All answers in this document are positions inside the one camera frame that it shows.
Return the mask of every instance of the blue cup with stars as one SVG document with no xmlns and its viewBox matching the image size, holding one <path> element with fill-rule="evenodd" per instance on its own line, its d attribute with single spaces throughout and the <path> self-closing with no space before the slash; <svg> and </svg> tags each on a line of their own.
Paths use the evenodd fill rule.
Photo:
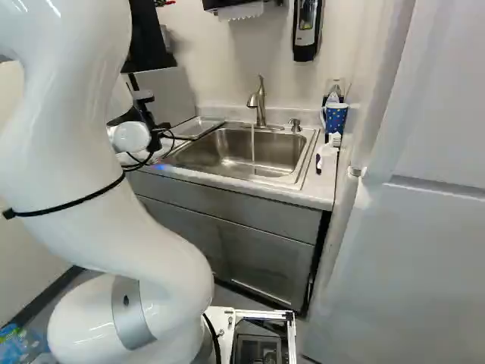
<svg viewBox="0 0 485 364">
<path fill-rule="evenodd" d="M 328 102 L 322 108 L 322 116 L 325 115 L 325 133 L 340 133 L 343 135 L 343 128 L 346 125 L 347 112 L 349 111 L 349 104 Z"/>
</svg>

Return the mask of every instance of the sink basin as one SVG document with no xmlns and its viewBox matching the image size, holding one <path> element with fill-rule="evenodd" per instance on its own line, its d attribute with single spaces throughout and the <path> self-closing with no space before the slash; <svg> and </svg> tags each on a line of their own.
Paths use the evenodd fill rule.
<svg viewBox="0 0 485 364">
<path fill-rule="evenodd" d="M 312 129 L 303 129 L 300 133 L 293 133 L 289 128 L 255 129 L 253 159 L 251 128 L 226 123 L 178 149 L 163 163 L 243 180 L 294 184 L 314 135 L 315 130 Z"/>
</svg>

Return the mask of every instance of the wall-mounted soap dispenser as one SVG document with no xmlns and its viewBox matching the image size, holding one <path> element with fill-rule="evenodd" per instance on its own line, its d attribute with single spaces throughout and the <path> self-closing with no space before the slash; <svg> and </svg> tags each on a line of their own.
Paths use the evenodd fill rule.
<svg viewBox="0 0 485 364">
<path fill-rule="evenodd" d="M 313 61 L 321 44 L 325 0 L 295 0 L 293 9 L 293 60 Z"/>
</svg>

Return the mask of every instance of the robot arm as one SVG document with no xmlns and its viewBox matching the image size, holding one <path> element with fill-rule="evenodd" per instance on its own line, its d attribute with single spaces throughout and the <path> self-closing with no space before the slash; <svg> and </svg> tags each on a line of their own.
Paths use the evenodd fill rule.
<svg viewBox="0 0 485 364">
<path fill-rule="evenodd" d="M 122 175 L 105 121 L 130 37 L 127 0 L 0 0 L 0 55 L 19 60 L 26 75 L 0 136 L 0 195 L 15 211 L 74 201 Z M 210 266 L 147 214 L 126 180 L 22 220 L 53 253 L 109 273 L 56 306 L 48 341 L 62 363 L 192 361 L 211 302 Z"/>
<path fill-rule="evenodd" d="M 125 115 L 132 107 L 133 98 L 120 75 L 114 85 L 106 121 L 109 122 Z M 122 124 L 107 126 L 106 128 L 108 129 L 109 140 L 116 153 L 141 152 L 150 144 L 150 130 L 141 121 L 125 121 Z"/>
</svg>

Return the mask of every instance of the refrigerator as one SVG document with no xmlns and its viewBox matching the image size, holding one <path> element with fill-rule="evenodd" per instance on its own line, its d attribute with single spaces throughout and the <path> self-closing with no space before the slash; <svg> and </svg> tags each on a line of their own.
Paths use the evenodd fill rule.
<svg viewBox="0 0 485 364">
<path fill-rule="evenodd" d="M 366 6 L 300 353 L 485 362 L 485 2 Z"/>
</svg>

